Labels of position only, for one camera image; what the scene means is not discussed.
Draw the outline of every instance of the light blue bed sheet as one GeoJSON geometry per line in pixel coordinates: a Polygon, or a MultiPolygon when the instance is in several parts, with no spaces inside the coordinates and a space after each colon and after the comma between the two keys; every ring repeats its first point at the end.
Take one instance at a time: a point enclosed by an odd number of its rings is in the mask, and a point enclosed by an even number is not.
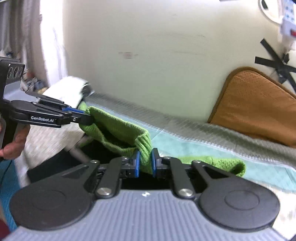
{"type": "Polygon", "coordinates": [[[182,138],[148,125],[128,116],[118,114],[108,108],[97,105],[98,108],[115,115],[125,121],[139,125],[147,129],[151,136],[153,148],[168,155],[181,156],[212,156],[214,158],[239,158],[246,164],[245,179],[275,186],[284,191],[296,192],[296,171],[286,166],[253,162],[238,157],[234,152],[224,151],[198,141],[183,140],[182,138]]]}

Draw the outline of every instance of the gray ribbed surface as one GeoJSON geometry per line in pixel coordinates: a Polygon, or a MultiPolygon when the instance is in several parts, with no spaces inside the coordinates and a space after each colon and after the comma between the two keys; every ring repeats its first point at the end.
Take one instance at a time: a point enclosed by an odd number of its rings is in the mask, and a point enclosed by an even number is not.
{"type": "Polygon", "coordinates": [[[171,191],[127,191],[99,200],[91,212],[74,225],[39,232],[18,228],[5,241],[284,241],[272,228],[236,233],[209,222],[193,201],[171,191]]]}
{"type": "Polygon", "coordinates": [[[234,152],[244,159],[296,167],[296,149],[294,148],[253,139],[221,126],[165,115],[103,93],[95,93],[87,97],[86,102],[142,121],[159,128],[160,131],[166,130],[184,140],[198,141],[221,150],[234,152]]]}

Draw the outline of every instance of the camera lens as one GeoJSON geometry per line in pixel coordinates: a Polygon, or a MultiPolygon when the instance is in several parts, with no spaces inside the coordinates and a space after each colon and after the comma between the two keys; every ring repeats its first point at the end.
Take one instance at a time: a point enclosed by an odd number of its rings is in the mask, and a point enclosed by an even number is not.
{"type": "Polygon", "coordinates": [[[17,77],[18,73],[18,67],[15,67],[15,70],[13,71],[13,78],[15,79],[17,77]]]}
{"type": "Polygon", "coordinates": [[[19,70],[19,77],[21,77],[21,75],[22,75],[22,67],[19,70]]]}
{"type": "Polygon", "coordinates": [[[10,67],[8,70],[8,74],[7,74],[8,79],[11,77],[11,74],[12,74],[12,67],[10,67]]]}

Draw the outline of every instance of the green knitted garment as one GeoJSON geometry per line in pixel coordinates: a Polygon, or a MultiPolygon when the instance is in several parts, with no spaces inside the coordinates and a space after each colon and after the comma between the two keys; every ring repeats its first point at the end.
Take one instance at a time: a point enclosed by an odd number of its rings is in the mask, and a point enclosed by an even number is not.
{"type": "MultiPolygon", "coordinates": [[[[122,156],[132,156],[135,148],[137,148],[141,153],[141,171],[152,173],[152,146],[149,132],[146,129],[110,115],[94,106],[87,107],[85,103],[80,105],[80,109],[85,110],[95,119],[95,123],[90,126],[79,125],[87,135],[101,142],[108,150],[122,156]]],[[[189,156],[179,157],[179,159],[184,164],[191,164],[193,160],[200,160],[240,177],[246,171],[245,164],[238,159],[220,159],[210,156],[189,156]]]]}

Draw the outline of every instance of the human hand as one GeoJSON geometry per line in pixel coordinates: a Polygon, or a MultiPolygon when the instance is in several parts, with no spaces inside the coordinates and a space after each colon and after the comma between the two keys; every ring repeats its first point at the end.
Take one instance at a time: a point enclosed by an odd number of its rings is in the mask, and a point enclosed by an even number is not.
{"type": "Polygon", "coordinates": [[[25,127],[20,130],[13,142],[7,144],[3,149],[0,150],[0,157],[4,159],[11,160],[19,157],[22,153],[22,150],[25,148],[25,143],[27,136],[30,131],[30,125],[25,125],[25,127]]]}

